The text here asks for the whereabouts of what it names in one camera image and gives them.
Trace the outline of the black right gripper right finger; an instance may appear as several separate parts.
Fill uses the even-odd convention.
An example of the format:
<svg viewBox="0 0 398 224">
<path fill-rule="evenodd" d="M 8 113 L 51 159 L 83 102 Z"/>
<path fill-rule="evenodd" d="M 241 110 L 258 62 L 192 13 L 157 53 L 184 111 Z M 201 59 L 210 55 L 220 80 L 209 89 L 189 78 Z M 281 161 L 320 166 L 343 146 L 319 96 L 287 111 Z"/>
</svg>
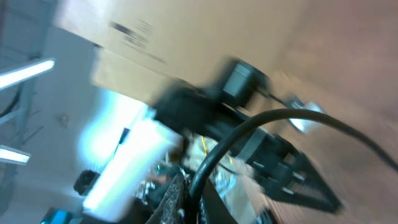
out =
<svg viewBox="0 0 398 224">
<path fill-rule="evenodd" d="M 206 181 L 198 210 L 199 224 L 238 224 L 210 180 Z"/>
</svg>

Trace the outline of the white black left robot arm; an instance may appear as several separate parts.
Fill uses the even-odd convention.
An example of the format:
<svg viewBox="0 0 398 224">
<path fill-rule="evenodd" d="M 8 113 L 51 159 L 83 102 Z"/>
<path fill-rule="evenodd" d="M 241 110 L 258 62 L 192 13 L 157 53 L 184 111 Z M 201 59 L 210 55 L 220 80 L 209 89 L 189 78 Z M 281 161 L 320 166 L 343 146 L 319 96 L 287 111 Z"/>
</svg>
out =
<svg viewBox="0 0 398 224">
<path fill-rule="evenodd" d="M 257 91 L 269 91 L 269 79 L 239 59 L 230 59 L 217 79 L 204 87 L 178 80 L 153 105 L 155 119 L 179 134 L 220 141 L 248 116 L 238 111 Z M 230 149 L 231 156 L 254 169 L 253 179 L 269 198 L 335 213 L 341 202 L 304 153 L 278 134 L 256 128 Z"/>
</svg>

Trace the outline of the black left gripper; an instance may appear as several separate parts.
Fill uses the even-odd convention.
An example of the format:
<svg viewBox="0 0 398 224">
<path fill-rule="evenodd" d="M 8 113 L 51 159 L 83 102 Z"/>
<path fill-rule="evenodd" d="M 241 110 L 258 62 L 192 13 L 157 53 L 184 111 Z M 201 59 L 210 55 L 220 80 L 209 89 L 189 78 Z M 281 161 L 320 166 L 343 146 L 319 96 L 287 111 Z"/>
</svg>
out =
<svg viewBox="0 0 398 224">
<path fill-rule="evenodd" d="M 342 204 L 306 155 L 265 129 L 243 136 L 230 155 L 254 169 L 252 178 L 271 199 L 328 213 Z"/>
</svg>

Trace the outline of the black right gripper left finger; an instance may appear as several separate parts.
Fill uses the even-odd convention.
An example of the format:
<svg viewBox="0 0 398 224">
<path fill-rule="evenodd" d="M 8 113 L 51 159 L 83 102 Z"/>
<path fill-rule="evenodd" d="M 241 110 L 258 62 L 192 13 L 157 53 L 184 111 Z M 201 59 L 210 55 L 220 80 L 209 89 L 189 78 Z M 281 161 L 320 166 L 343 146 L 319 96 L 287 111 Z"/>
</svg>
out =
<svg viewBox="0 0 398 224">
<path fill-rule="evenodd" d="M 187 198 L 187 181 L 183 174 L 177 174 L 166 191 L 160 205 L 152 215 L 155 224 L 185 223 L 185 199 Z"/>
</svg>

